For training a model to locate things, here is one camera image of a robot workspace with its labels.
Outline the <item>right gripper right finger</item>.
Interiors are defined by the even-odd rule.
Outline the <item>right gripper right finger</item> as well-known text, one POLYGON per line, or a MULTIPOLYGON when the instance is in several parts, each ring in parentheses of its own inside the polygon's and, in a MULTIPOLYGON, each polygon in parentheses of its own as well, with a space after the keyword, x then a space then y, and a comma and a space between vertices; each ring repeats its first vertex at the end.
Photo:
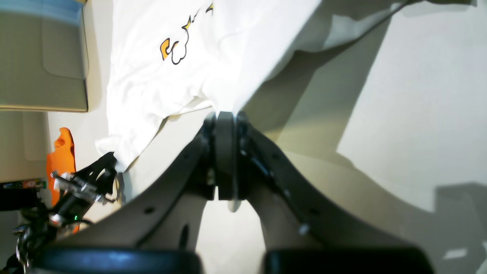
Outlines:
POLYGON ((243 113, 227 113, 227 164, 227 199, 260 219, 265 274, 434 272, 420 248, 324 196, 243 113))

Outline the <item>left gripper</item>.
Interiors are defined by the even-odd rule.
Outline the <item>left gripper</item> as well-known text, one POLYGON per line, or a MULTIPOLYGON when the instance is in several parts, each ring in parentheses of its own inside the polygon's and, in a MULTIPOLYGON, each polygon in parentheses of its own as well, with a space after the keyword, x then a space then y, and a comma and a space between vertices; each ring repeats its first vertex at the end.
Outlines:
POLYGON ((119 209, 122 191, 116 164, 114 152, 110 151, 75 173, 52 172, 60 198, 52 208, 39 214, 39 222, 47 227, 70 229, 90 225, 85 215, 94 205, 109 206, 111 211, 119 209))

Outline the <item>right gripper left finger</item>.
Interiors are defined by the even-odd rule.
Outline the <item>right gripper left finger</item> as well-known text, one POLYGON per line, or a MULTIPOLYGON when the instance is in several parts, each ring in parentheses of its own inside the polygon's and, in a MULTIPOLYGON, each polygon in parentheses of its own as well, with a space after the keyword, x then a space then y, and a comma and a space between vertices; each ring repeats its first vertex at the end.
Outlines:
POLYGON ((227 113, 210 114, 167 170, 131 202, 39 249, 32 274, 201 274, 196 254, 207 201, 226 197, 227 113))

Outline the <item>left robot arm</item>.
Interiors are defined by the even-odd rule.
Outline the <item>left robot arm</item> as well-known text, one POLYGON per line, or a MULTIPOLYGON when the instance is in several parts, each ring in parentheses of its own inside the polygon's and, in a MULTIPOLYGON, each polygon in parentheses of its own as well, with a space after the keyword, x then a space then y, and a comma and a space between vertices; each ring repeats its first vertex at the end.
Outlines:
POLYGON ((74 173, 51 172, 54 189, 59 191, 59 200, 52 206, 40 204, 33 209, 22 209, 23 222, 12 229, 17 237, 14 255, 6 263, 4 271, 24 274, 30 268, 37 251, 59 238, 75 233, 75 229, 92 221, 86 213, 96 203, 114 203, 111 199, 117 176, 117 160, 110 151, 91 165, 74 173))

